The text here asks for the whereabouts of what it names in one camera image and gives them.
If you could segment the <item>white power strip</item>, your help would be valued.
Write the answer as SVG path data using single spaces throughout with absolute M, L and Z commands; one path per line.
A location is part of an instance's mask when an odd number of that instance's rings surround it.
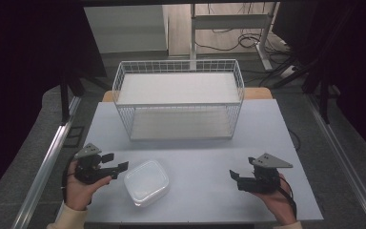
M 291 65 L 289 66 L 281 75 L 280 77 L 281 78 L 286 78 L 288 77 L 289 75 L 291 75 L 292 73 L 294 73 L 296 71 L 296 66 L 294 65 Z

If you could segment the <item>person's right hand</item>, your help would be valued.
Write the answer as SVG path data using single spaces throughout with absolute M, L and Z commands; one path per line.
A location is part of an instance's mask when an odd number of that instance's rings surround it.
M 285 177 L 282 174 L 279 176 L 280 188 L 283 190 L 284 194 L 280 191 L 275 191 L 271 194 L 254 193 L 254 195 L 264 202 L 267 209 L 274 215 L 281 226 L 288 226 L 296 223 L 293 207 L 291 206 L 290 201 L 287 200 L 287 196 L 290 197 L 292 195 L 292 189 Z

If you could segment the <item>black floor vent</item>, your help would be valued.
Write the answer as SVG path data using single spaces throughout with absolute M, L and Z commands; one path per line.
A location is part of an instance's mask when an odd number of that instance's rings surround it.
M 64 142 L 64 147 L 65 148 L 78 148 L 80 146 L 80 142 L 83 138 L 83 134 L 84 134 L 84 126 L 76 126 L 76 127 L 71 127 L 65 142 Z

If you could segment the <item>dark curtain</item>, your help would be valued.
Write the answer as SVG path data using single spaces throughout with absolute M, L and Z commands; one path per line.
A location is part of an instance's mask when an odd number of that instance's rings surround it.
M 273 32 L 314 66 L 303 91 L 336 86 L 337 106 L 366 141 L 366 0 L 283 1 Z
M 0 178 L 42 108 L 44 93 L 106 71 L 82 0 L 0 0 Z

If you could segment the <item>person's left hand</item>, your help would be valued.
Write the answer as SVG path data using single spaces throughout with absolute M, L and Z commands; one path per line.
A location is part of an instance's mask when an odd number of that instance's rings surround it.
M 108 185 L 112 178 L 107 176 L 99 179 L 94 184 L 85 184 L 74 176 L 76 165 L 77 162 L 72 161 L 68 168 L 65 204 L 72 210 L 85 211 L 92 200 L 93 194 L 101 187 Z

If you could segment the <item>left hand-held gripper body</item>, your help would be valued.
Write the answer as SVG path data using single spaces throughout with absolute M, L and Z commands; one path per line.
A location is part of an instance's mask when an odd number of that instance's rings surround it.
M 111 177 L 111 168 L 100 167 L 101 150 L 92 143 L 87 144 L 75 155 L 77 161 L 74 176 L 85 184 L 94 184 L 103 177 Z

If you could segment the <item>wooden table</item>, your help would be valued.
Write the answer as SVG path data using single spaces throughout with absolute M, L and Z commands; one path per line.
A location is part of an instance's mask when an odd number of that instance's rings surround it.
M 245 88 L 244 89 L 245 99 L 273 99 L 272 93 L 267 88 Z M 104 93 L 102 98 L 103 102 L 113 102 L 112 91 Z

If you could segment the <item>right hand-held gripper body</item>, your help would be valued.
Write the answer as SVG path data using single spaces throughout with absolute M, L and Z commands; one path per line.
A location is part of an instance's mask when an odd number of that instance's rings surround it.
M 254 176 L 242 177 L 245 180 L 239 191 L 259 194 L 271 194 L 280 189 L 278 168 L 293 168 L 293 165 L 276 156 L 264 153 L 255 159 Z

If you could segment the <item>aluminium rail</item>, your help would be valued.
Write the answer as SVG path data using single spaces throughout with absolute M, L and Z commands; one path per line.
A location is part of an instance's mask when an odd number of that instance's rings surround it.
M 325 136 L 331 151 L 335 155 L 337 163 L 339 164 L 343 174 L 347 178 L 356 198 L 366 215 L 366 186 L 360 176 L 357 174 L 352 162 L 347 157 L 345 150 L 340 144 L 336 134 L 334 133 L 330 124 L 327 124 L 322 115 L 319 113 L 318 102 L 313 95 L 306 95 L 306 101 L 309 103 L 315 121 L 319 126 L 321 132 Z
M 78 96 L 74 96 L 72 98 L 71 103 L 68 106 L 70 117 L 64 124 L 61 124 L 58 127 L 54 135 L 54 138 L 51 142 L 51 145 L 46 152 L 46 155 L 41 163 L 41 166 L 34 177 L 33 183 L 31 184 L 30 189 L 23 201 L 23 204 L 21 205 L 10 229 L 28 228 L 33 213 L 37 207 L 38 201 L 41 198 L 43 191 L 46 187 L 46 184 L 49 180 L 56 159 L 59 156 L 59 153 L 67 137 L 67 134 L 71 128 L 80 101 L 81 98 Z

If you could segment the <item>white metal desk frame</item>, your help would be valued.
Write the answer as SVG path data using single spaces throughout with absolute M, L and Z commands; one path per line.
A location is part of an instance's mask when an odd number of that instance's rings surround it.
M 197 30 L 261 29 L 261 36 L 255 47 L 264 69 L 271 72 L 273 67 L 265 48 L 274 19 L 275 8 L 276 2 L 273 2 L 266 14 L 197 15 L 195 13 L 195 4 L 191 4 L 190 59 L 196 59 L 195 35 Z

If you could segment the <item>black metal stand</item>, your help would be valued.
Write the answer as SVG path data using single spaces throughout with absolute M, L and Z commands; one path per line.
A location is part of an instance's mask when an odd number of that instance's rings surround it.
M 321 75 L 320 95 L 319 95 L 319 113 L 325 124 L 329 124 L 328 117 L 328 99 L 329 99 L 329 79 L 326 73 Z
M 78 71 L 64 71 L 60 75 L 61 125 L 64 126 L 71 117 L 68 90 L 74 96 L 82 96 L 85 89 L 81 82 L 82 74 Z

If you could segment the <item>white wire shelf rack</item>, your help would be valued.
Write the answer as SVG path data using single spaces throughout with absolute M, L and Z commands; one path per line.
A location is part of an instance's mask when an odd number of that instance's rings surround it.
M 112 98 L 131 140 L 231 138 L 244 81 L 235 59 L 123 61 Z

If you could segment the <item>clear plastic lidded container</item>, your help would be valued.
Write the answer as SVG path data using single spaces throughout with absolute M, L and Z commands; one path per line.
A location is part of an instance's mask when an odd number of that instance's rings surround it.
M 124 183 L 134 205 L 145 207 L 169 191 L 170 180 L 158 161 L 148 160 L 129 171 Z

